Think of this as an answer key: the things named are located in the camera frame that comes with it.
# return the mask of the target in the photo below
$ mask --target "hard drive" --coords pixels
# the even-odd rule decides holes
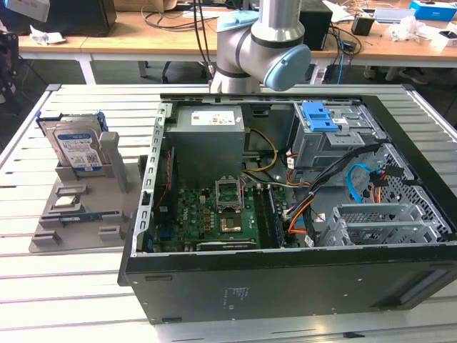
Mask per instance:
[[[71,166],[77,174],[95,172],[109,158],[102,152],[100,134],[108,131],[102,112],[94,114],[40,113],[36,122],[48,138],[61,166]]]

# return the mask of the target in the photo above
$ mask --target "white box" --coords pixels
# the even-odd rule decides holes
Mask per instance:
[[[457,47],[457,33],[454,31],[439,31],[432,38],[431,46],[438,51],[446,47]]]
[[[457,34],[457,21],[450,21],[446,27],[446,31],[452,31]]]
[[[30,18],[46,22],[49,14],[49,0],[8,0],[5,7],[29,16]]]

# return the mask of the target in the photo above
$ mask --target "floor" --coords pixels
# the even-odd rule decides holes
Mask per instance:
[[[15,116],[4,105],[0,105],[0,149],[3,149],[12,138],[21,122],[29,114],[36,100],[46,88],[46,84],[84,84],[83,74],[75,61],[27,61],[44,80],[35,74],[25,61],[16,79],[17,99],[22,106],[19,116]],[[95,62],[95,75],[99,84],[160,84],[163,62],[151,62],[147,69],[148,77],[139,76],[138,64],[135,61],[98,61]],[[418,92],[442,115],[457,95],[457,69],[424,69],[430,80],[427,86],[415,86]],[[397,76],[393,81],[383,79],[386,70],[381,69],[375,81],[363,77],[363,67],[345,67],[342,84],[402,84],[408,80]],[[338,70],[329,76],[330,83],[336,83]],[[201,67],[197,63],[174,62],[167,71],[171,84],[206,83],[201,76]],[[457,102],[448,110],[446,119],[452,124],[457,122]]]

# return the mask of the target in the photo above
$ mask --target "motherboard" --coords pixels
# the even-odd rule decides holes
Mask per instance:
[[[287,201],[281,187],[220,186],[177,190],[176,216],[157,223],[149,246],[155,252],[191,252],[283,244],[280,216]]]

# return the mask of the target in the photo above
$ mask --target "black computer case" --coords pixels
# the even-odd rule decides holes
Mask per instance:
[[[325,46],[332,11],[321,0],[303,0],[300,22],[305,26],[304,44],[321,51]]]
[[[288,94],[286,101],[294,97],[299,95]],[[358,98],[455,232],[457,198],[452,191],[376,97]],[[151,324],[411,309],[457,278],[457,245],[452,243],[144,257],[139,253],[132,258],[131,242],[132,231],[119,284],[133,287]]]
[[[51,0],[48,21],[42,22],[5,8],[0,3],[0,20],[16,34],[30,33],[30,25],[44,32],[64,36],[107,36],[116,21],[113,0]]]

